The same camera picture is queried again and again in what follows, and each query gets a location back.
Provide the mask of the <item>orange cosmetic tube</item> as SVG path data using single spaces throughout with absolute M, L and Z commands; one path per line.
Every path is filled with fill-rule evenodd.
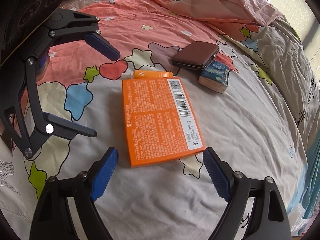
M 153 79 L 153 78 L 171 78 L 172 72 L 135 70 L 134 72 L 125 72 L 121 74 L 122 79 Z

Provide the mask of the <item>orange box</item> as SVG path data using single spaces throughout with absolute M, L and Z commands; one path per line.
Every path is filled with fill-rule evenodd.
M 205 149 L 179 77 L 123 80 L 122 95 L 131 167 L 173 161 Z

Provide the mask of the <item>brown zip case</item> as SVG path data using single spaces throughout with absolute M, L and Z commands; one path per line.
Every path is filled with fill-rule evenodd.
M 191 70 L 204 70 L 215 59 L 219 52 L 217 44 L 195 41 L 175 54 L 173 65 Z

